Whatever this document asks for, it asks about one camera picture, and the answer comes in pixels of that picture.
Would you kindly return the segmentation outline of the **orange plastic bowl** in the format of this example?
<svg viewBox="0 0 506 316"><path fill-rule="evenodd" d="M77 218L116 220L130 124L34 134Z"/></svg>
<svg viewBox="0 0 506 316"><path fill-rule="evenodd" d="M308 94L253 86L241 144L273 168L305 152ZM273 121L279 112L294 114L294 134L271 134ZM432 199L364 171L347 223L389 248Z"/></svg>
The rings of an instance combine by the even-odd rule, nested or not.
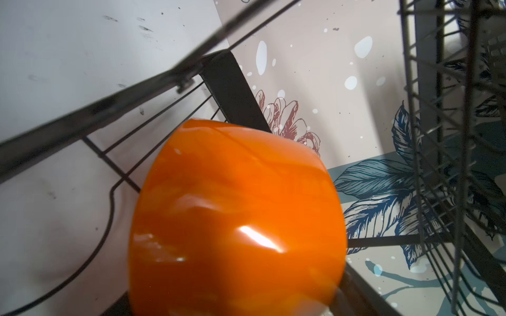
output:
<svg viewBox="0 0 506 316"><path fill-rule="evenodd" d="M169 137L133 215L135 315L320 315L345 269L339 196L309 147L191 119Z"/></svg>

